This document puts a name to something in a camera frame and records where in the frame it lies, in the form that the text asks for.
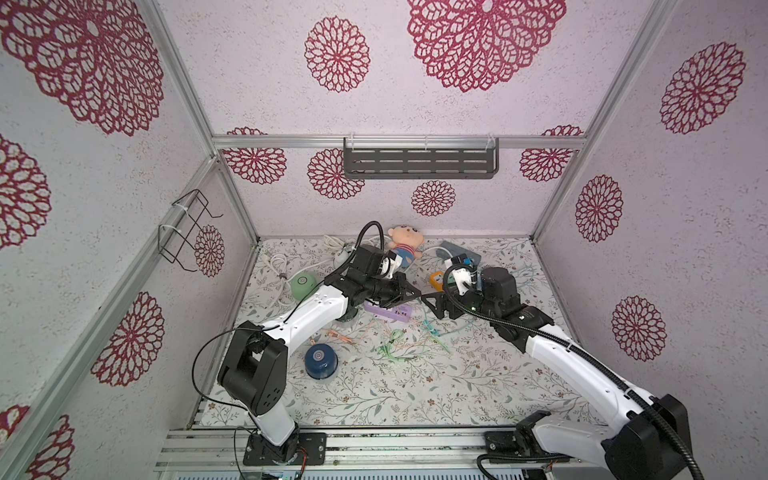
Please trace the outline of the orange power strip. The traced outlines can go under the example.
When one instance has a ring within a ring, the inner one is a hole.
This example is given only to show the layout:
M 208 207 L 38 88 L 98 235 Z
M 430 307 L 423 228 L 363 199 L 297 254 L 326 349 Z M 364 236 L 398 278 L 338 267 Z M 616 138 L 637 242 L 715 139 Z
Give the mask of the orange power strip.
M 429 283 L 438 292 L 443 291 L 443 273 L 438 271 L 430 275 Z

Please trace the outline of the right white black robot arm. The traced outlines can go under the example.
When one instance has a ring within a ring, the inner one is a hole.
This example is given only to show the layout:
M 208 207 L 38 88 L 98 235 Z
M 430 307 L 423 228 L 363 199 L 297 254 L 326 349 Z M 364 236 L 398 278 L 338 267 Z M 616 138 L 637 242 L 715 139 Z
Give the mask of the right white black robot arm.
M 422 300 L 437 317 L 466 314 L 489 323 L 502 339 L 565 380 L 605 422 L 602 428 L 580 426 L 549 412 L 532 414 L 514 428 L 519 459 L 581 460 L 616 479 L 673 479 L 682 472 L 703 478 L 685 406 L 632 384 L 584 350 L 549 315 L 521 301 L 507 269 L 451 264 L 441 291 Z

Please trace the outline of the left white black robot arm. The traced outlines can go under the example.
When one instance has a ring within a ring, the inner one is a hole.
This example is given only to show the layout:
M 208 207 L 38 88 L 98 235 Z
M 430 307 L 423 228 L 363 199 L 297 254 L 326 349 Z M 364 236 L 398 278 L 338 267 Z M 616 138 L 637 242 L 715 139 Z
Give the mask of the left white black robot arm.
M 397 260 L 391 250 L 360 245 L 293 310 L 261 325 L 246 321 L 225 332 L 231 340 L 216 382 L 235 400 L 235 408 L 253 417 L 268 447 L 287 449 L 299 432 L 282 401 L 288 360 L 299 346 L 364 302 L 388 309 L 421 296 Z

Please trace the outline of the purple power strip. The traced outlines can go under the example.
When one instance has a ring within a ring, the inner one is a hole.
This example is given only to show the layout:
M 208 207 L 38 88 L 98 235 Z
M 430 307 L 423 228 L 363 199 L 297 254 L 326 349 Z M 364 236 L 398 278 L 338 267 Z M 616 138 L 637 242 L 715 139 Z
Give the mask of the purple power strip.
M 365 302 L 363 308 L 378 318 L 408 323 L 413 315 L 413 308 L 409 305 L 398 305 L 392 308 L 383 308 L 370 302 Z

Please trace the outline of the plush boy doll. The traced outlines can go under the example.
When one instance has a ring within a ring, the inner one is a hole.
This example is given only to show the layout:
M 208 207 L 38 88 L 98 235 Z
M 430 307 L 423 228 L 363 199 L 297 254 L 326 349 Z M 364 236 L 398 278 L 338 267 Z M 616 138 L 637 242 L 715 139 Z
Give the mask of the plush boy doll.
M 389 249 L 400 259 L 401 269 L 407 269 L 422 258 L 420 248 L 425 242 L 425 237 L 420 230 L 409 225 L 399 225 L 390 228 L 388 235 L 391 238 Z

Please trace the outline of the light green cordless grinder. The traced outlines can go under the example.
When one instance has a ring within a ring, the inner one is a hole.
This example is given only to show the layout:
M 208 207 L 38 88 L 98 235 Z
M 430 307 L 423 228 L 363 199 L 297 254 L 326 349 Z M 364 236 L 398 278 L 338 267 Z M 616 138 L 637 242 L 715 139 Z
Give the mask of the light green cordless grinder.
M 291 294 L 298 302 L 310 295 L 317 284 L 318 280 L 315 275 L 308 271 L 297 273 L 289 281 Z

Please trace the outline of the grey wall shelf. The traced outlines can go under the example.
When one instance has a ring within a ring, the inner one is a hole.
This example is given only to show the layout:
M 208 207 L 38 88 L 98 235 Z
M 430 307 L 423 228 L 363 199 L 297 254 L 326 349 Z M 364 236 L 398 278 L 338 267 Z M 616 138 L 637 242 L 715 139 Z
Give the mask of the grey wall shelf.
M 499 171 L 499 149 L 358 147 L 343 140 L 343 172 L 354 180 L 488 180 Z

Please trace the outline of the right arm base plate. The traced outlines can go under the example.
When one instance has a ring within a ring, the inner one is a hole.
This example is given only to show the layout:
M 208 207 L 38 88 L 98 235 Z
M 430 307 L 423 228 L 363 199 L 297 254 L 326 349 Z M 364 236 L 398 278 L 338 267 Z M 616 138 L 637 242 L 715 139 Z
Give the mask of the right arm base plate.
M 517 430 L 494 430 L 484 433 L 486 456 L 495 463 L 568 461 L 570 457 L 545 452 L 532 435 Z

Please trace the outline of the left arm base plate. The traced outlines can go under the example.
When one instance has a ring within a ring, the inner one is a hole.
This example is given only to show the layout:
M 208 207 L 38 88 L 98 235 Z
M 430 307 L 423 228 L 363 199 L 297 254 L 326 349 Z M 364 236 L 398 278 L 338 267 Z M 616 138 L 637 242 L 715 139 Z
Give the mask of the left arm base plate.
M 318 466 L 325 463 L 326 433 L 292 434 L 282 446 L 270 443 L 260 434 L 249 436 L 243 464 L 245 466 Z

